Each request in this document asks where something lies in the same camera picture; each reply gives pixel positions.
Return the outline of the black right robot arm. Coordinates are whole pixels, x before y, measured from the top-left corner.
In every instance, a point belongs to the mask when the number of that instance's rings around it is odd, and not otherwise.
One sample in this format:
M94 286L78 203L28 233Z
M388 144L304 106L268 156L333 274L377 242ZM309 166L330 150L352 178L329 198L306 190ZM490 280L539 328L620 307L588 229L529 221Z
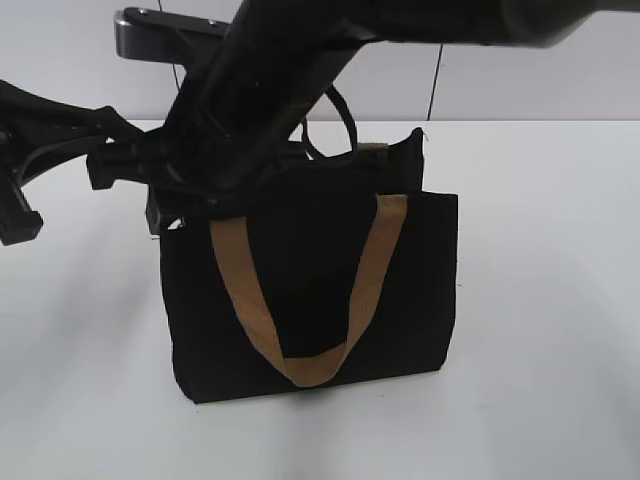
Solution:
M370 182L358 145L336 157L293 141L328 97L355 123L335 80L367 45L391 42L548 48L600 12L635 1L244 1L230 22L129 7L114 19L121 57L186 71L163 125L113 135L91 152L96 190L149 189L147 221L241 215L286 188Z

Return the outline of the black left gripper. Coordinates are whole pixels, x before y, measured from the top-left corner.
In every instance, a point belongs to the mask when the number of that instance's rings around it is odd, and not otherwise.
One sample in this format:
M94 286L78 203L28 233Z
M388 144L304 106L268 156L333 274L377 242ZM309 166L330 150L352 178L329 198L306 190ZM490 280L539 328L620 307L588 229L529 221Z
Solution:
M111 139L91 129L1 131L1 243L35 240L44 225L33 189L44 175Z

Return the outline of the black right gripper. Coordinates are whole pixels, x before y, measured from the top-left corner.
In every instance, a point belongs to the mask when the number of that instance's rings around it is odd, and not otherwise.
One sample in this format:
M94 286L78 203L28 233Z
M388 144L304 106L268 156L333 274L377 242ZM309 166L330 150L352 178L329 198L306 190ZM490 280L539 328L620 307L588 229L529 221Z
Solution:
M148 187L145 218L153 235L178 220L240 214L240 195L215 186L209 168L162 128L101 145L88 154L86 165L95 190L117 181Z

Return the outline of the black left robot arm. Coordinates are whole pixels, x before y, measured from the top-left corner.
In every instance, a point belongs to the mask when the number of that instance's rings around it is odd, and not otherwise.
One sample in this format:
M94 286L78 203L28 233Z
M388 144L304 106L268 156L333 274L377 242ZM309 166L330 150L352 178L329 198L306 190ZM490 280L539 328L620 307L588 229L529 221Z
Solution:
M1 82L1 244L34 240L42 226L23 187L109 139L135 138L141 130L110 106L88 109L55 102Z

